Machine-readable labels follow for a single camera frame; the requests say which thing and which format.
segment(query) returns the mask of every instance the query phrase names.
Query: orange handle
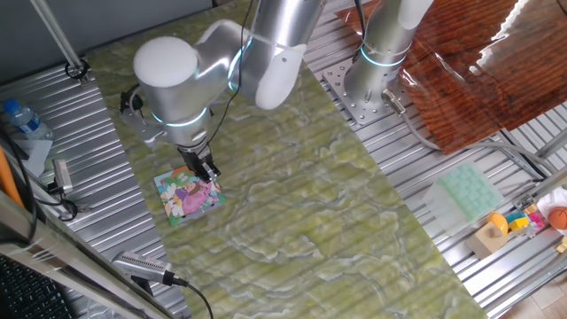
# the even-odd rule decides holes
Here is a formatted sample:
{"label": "orange handle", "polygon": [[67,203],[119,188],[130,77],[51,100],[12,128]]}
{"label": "orange handle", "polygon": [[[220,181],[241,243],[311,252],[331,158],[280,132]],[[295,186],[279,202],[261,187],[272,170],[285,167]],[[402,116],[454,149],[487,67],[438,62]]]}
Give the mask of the orange handle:
{"label": "orange handle", "polygon": [[0,181],[2,182],[2,186],[4,187],[6,194],[18,205],[24,207],[24,203],[22,203],[21,198],[19,197],[18,189],[16,188],[16,183],[14,182],[12,171],[10,170],[10,165],[8,165],[8,159],[6,158],[6,155],[4,155],[2,147],[0,147]]}

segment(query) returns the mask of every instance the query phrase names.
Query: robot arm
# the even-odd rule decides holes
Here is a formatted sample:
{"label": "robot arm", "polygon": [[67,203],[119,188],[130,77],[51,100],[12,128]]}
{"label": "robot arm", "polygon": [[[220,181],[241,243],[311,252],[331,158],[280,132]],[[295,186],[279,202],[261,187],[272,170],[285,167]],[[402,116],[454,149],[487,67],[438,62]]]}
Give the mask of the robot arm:
{"label": "robot arm", "polygon": [[[369,40],[367,35],[364,43],[371,42],[373,47],[361,48],[367,58],[355,62],[347,74],[352,91],[349,94],[366,103],[382,99],[380,93],[397,75],[416,26],[431,2],[384,1],[368,24],[367,34],[372,38]],[[213,163],[207,139],[211,133],[207,130],[209,105],[228,86],[239,89],[260,108],[278,107],[293,89],[307,42],[326,3],[259,1],[253,34],[236,22],[219,20],[193,47],[168,36],[150,40],[136,53],[134,71],[155,121],[150,126],[150,121],[133,121],[135,116],[129,110],[125,118],[130,125],[138,126],[138,134],[146,144],[152,146],[156,136],[166,136],[177,145],[197,177],[205,182],[216,179],[220,172]],[[379,93],[370,98],[372,90]]]}
{"label": "robot arm", "polygon": [[[259,1],[254,35],[233,21],[220,20],[193,47],[170,36],[145,43],[134,57],[134,72],[156,122],[145,121],[152,125],[137,129],[145,134],[141,134],[144,141],[152,145],[156,136],[166,136],[197,177],[214,180],[220,172],[207,142],[209,105],[227,86],[236,90],[240,77],[239,91],[258,107],[278,107],[293,89],[307,41],[326,2]],[[127,113],[130,125],[143,128]]]}

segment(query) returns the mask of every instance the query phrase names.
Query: reddish wooden surface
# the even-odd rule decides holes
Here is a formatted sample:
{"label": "reddish wooden surface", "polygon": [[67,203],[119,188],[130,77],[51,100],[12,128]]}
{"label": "reddish wooden surface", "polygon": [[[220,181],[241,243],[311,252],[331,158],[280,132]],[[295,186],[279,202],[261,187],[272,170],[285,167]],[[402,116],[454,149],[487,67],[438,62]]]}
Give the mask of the reddish wooden surface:
{"label": "reddish wooden surface", "polygon": [[[338,16],[360,29],[355,9]],[[436,0],[400,74],[451,153],[564,102],[566,51],[567,16],[555,0]]]}

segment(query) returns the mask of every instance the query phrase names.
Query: keyboard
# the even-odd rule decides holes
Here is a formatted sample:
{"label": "keyboard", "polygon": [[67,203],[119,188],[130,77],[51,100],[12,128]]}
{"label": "keyboard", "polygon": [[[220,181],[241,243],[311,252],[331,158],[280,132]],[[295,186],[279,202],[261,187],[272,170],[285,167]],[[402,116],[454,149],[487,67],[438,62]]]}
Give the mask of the keyboard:
{"label": "keyboard", "polygon": [[73,319],[61,286],[0,254],[0,307],[6,319]]}

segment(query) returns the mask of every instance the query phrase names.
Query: cartoon illustration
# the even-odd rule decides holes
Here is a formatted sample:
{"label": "cartoon illustration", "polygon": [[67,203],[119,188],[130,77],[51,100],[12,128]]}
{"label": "cartoon illustration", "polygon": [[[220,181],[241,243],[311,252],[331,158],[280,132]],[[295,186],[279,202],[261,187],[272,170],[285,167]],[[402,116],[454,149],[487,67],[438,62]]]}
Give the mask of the cartoon illustration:
{"label": "cartoon illustration", "polygon": [[214,206],[225,203],[217,182],[204,183],[187,167],[157,176],[154,182],[172,225],[186,217],[197,218]]}

